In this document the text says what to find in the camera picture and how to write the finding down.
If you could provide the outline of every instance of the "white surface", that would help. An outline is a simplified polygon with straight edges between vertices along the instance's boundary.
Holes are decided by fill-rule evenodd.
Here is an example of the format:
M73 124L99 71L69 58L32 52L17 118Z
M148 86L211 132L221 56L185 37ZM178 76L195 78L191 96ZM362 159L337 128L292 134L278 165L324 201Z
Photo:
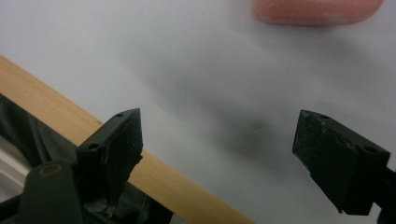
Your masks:
M141 107L145 148L257 223L375 223L338 215L291 145L304 108L396 152L395 9L306 28L248 0L1 1L0 53L102 120Z

